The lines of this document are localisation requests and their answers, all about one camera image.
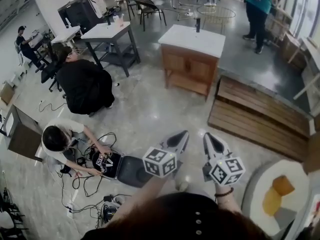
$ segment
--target round table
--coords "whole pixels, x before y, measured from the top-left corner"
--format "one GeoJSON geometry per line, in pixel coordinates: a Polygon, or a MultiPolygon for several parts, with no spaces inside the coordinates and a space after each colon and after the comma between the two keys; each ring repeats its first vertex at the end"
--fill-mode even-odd
{"type": "Polygon", "coordinates": [[[191,7],[192,10],[193,10],[193,5],[192,5],[192,4],[182,4],[182,3],[180,2],[180,0],[178,0],[178,7],[175,7],[173,0],[171,0],[171,6],[172,6],[174,9],[177,9],[177,10],[186,10],[186,11],[188,11],[188,13],[185,14],[185,15],[186,15],[185,18],[180,18],[180,13],[178,13],[178,17],[177,17],[177,20],[178,20],[178,21],[179,21],[179,20],[190,19],[190,16],[195,15],[195,12],[194,12],[194,11],[193,11],[192,14],[190,13],[190,11],[191,11],[190,8],[182,8],[182,7],[181,7],[181,6],[187,6],[187,7],[191,7]]]}
{"type": "Polygon", "coordinates": [[[204,29],[206,22],[210,22],[214,25],[221,25],[221,34],[226,24],[228,24],[232,18],[236,16],[233,10],[222,6],[200,6],[196,9],[199,14],[205,16],[202,29],[204,29]]]}

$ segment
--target wooden cabinet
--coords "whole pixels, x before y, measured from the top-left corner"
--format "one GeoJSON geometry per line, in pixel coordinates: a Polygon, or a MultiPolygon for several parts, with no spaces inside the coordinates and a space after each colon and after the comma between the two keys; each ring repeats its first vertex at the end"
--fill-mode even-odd
{"type": "Polygon", "coordinates": [[[219,59],[198,51],[162,44],[165,87],[175,85],[207,99],[219,59]]]}

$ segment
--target wooden pallet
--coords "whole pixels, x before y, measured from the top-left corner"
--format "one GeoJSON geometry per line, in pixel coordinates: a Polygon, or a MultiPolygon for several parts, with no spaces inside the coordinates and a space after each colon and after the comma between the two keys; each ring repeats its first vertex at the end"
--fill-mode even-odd
{"type": "Polygon", "coordinates": [[[308,156],[309,122],[272,97],[222,77],[208,125],[291,159],[308,156]]]}
{"type": "Polygon", "coordinates": [[[222,77],[217,100],[257,115],[287,131],[308,140],[308,119],[271,96],[233,79],[222,77]]]}

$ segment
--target black cable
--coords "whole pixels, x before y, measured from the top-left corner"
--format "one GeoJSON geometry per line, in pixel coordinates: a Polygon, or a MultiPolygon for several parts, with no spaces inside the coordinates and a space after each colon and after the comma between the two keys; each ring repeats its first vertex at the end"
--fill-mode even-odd
{"type": "Polygon", "coordinates": [[[55,108],[55,109],[52,109],[52,103],[49,103],[48,105],[45,105],[42,110],[40,110],[41,104],[42,104],[42,102],[40,102],[39,108],[38,108],[38,110],[39,110],[40,113],[43,112],[43,111],[45,110],[45,108],[48,107],[48,106],[51,106],[50,109],[51,109],[52,111],[56,111],[56,110],[60,109],[64,104],[67,104],[67,103],[63,103],[61,106],[58,106],[58,107],[55,108]]]}

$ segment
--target black pants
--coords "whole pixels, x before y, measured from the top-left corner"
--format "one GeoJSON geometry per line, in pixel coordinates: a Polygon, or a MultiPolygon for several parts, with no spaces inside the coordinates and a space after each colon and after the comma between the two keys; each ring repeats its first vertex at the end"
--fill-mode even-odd
{"type": "Polygon", "coordinates": [[[249,36],[256,37],[256,46],[260,48],[264,44],[265,39],[265,24],[268,14],[260,10],[252,3],[246,3],[246,15],[250,23],[249,36]]]}
{"type": "Polygon", "coordinates": [[[27,49],[27,50],[23,50],[22,51],[22,54],[27,57],[29,60],[32,61],[32,63],[37,67],[39,68],[41,66],[41,63],[38,62],[38,57],[37,55],[35,54],[35,52],[32,50],[32,49],[27,49]]]}

